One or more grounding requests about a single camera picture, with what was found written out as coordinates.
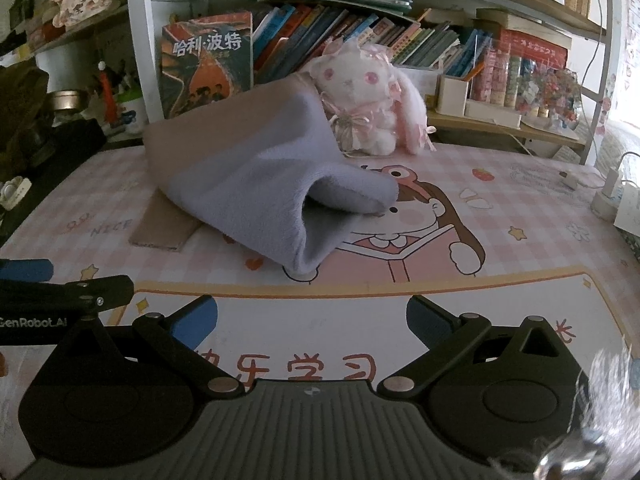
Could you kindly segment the pink white plush bunny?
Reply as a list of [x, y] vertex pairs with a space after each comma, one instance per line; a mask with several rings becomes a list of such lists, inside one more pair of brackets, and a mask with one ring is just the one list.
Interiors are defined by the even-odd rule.
[[433, 151], [424, 96], [390, 62], [390, 49], [336, 40], [299, 71], [316, 87], [338, 148], [345, 154], [387, 156], [396, 148]]

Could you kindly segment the white pen holder box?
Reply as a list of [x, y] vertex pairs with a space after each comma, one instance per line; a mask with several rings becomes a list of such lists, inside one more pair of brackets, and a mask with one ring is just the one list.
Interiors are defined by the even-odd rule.
[[436, 112], [446, 116], [463, 117], [468, 93], [467, 81], [442, 75], [439, 79]]

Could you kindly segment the brown and lilac sweater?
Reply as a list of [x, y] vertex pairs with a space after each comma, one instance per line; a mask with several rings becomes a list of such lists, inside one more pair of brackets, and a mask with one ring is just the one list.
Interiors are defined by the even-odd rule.
[[130, 235], [141, 247], [178, 252], [207, 224], [308, 274], [399, 193], [392, 177], [346, 160], [299, 76], [153, 122], [143, 143], [155, 191]]

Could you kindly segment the row of upright books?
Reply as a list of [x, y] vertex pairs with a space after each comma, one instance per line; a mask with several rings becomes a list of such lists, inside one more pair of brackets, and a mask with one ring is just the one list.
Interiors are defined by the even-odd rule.
[[475, 66], [494, 46], [491, 32], [465, 28], [435, 8], [408, 18], [353, 4], [303, 0], [275, 6], [255, 30], [255, 81], [280, 79], [322, 55], [331, 42], [351, 39], [390, 49], [396, 66], [460, 78], [473, 78]]

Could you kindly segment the white power strip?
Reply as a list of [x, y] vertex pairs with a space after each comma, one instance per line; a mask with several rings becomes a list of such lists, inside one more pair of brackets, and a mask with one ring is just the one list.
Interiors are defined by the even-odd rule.
[[599, 219], [613, 223], [620, 203], [622, 202], [624, 187], [629, 181], [624, 178], [620, 170], [611, 167], [606, 175], [603, 188], [594, 194], [590, 204], [591, 212]]

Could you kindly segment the white wooden bookshelf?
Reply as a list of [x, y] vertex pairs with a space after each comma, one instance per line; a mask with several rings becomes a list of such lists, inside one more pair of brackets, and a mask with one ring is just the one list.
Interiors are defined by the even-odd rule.
[[593, 44], [591, 66], [599, 87], [582, 87], [585, 111], [598, 120], [604, 109], [620, 34], [613, 24], [614, 0], [597, 0], [590, 18], [582, 0], [128, 0], [134, 55], [146, 114], [151, 122], [176, 114], [189, 93], [206, 86], [211, 98], [231, 91], [219, 66], [199, 67], [181, 78], [180, 55], [170, 52], [168, 28], [200, 18], [247, 13], [252, 47], [245, 67], [264, 84], [292, 74], [334, 40], [379, 44], [390, 60], [426, 80], [442, 76], [506, 82], [506, 102], [520, 95], [518, 66], [562, 67], [585, 77], [579, 43]]

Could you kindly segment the red box of books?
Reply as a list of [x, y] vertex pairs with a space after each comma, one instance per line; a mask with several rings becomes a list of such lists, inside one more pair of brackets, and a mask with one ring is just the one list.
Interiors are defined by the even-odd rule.
[[500, 47], [506, 47], [512, 55], [552, 68], [566, 67], [568, 51], [548, 40], [504, 28], [499, 28], [494, 38]]

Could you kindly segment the Harry Potter book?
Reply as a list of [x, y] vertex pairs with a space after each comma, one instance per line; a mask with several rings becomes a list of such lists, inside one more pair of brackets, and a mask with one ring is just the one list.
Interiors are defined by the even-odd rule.
[[160, 38], [160, 98], [166, 118], [253, 87], [253, 15], [248, 11], [175, 22]]

